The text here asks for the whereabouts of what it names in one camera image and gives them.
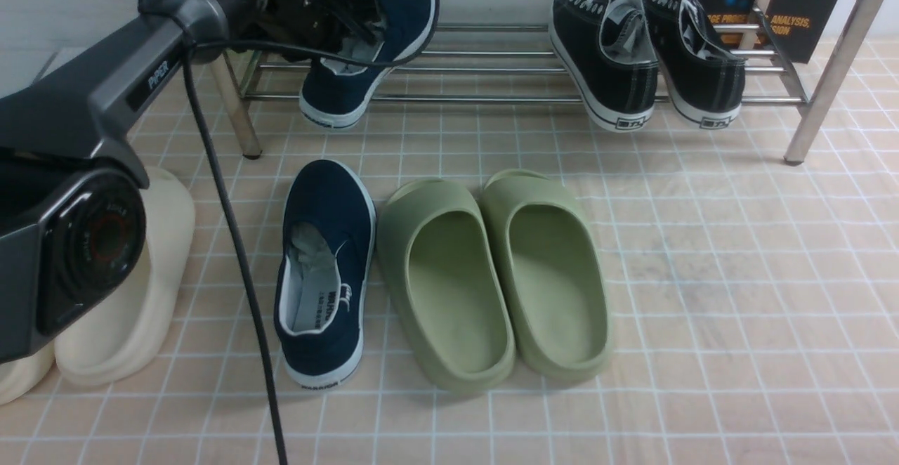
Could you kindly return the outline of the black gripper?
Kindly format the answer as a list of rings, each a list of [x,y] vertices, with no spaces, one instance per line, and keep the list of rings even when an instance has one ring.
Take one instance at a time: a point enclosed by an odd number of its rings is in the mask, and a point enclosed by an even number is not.
[[[261,29],[274,41],[330,53],[349,39],[375,46],[379,23],[374,0],[268,0],[261,14]]]

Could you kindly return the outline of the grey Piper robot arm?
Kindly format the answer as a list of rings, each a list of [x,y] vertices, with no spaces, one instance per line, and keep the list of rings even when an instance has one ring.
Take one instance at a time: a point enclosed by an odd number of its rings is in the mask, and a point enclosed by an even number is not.
[[[374,41],[370,0],[138,0],[138,16],[1,100],[1,360],[32,356],[137,265],[149,176],[126,135],[180,68],[240,37]]]

